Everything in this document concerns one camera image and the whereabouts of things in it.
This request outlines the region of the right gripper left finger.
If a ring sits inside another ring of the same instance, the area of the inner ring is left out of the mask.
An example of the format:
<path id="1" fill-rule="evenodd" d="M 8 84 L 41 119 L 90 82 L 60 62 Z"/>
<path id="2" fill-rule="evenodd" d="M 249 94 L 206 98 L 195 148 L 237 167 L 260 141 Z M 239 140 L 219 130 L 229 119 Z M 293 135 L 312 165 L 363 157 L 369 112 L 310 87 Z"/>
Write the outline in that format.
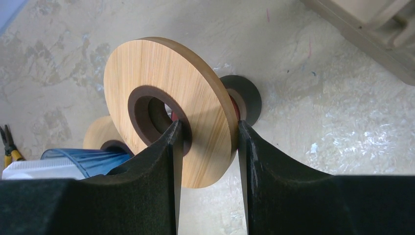
<path id="1" fill-rule="evenodd" d="M 83 180 L 2 180 L 3 235 L 175 235 L 178 232 L 183 128 L 112 169 Z"/>

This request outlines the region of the red black coffee carafe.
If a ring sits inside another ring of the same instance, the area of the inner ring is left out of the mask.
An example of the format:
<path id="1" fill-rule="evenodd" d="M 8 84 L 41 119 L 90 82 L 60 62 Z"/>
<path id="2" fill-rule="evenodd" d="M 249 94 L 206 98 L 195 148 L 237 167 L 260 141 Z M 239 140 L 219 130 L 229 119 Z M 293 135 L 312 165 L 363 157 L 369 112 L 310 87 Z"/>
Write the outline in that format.
<path id="1" fill-rule="evenodd" d="M 228 92 L 237 120 L 254 125 L 262 110 L 261 95 L 255 84 L 240 75 L 223 76 L 220 81 Z"/>

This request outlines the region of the blue glass dripper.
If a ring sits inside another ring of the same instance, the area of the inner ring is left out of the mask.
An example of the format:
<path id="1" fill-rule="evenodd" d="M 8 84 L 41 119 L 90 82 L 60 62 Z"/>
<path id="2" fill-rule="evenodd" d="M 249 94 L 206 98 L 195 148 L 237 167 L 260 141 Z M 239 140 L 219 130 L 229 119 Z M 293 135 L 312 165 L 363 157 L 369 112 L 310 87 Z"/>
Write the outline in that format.
<path id="1" fill-rule="evenodd" d="M 106 175 L 131 157 L 124 151 L 72 148 L 48 149 L 41 156 L 41 160 L 56 158 L 70 160 L 86 178 L 89 178 L 100 174 Z"/>

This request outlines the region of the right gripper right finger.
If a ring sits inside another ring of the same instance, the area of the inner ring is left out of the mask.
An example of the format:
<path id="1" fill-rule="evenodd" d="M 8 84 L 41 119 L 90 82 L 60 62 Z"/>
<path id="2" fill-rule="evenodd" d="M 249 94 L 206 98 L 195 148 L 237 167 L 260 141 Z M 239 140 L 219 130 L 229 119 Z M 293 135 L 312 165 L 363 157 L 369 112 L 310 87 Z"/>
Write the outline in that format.
<path id="1" fill-rule="evenodd" d="M 248 234 L 414 234 L 414 176 L 330 175 L 291 158 L 243 120 L 238 138 Z"/>

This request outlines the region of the white paper coffee filter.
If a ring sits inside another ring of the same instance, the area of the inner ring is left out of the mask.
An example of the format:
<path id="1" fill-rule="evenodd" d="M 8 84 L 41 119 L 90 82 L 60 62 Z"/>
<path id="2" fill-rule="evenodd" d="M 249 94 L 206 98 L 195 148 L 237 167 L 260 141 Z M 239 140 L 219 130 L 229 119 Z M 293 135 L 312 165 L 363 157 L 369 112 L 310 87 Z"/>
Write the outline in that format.
<path id="1" fill-rule="evenodd" d="M 2 172 L 3 180 L 21 179 L 85 179 L 78 167 L 67 158 L 56 158 L 35 161 L 16 161 Z"/>

